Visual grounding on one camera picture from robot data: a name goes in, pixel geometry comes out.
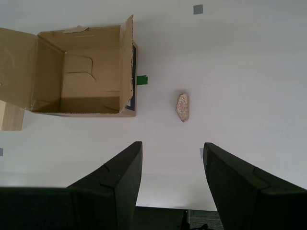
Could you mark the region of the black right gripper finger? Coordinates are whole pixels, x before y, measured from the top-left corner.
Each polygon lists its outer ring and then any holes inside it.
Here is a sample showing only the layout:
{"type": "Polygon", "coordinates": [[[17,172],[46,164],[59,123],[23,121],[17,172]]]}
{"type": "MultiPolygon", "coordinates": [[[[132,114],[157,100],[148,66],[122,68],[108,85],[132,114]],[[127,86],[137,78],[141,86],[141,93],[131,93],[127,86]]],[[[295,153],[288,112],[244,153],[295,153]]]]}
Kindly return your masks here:
{"type": "Polygon", "coordinates": [[[216,146],[203,147],[206,180],[225,230],[305,230],[307,191],[216,146]]]}
{"type": "Polygon", "coordinates": [[[65,188],[2,187],[3,230],[128,230],[142,178],[136,141],[65,188]]]}

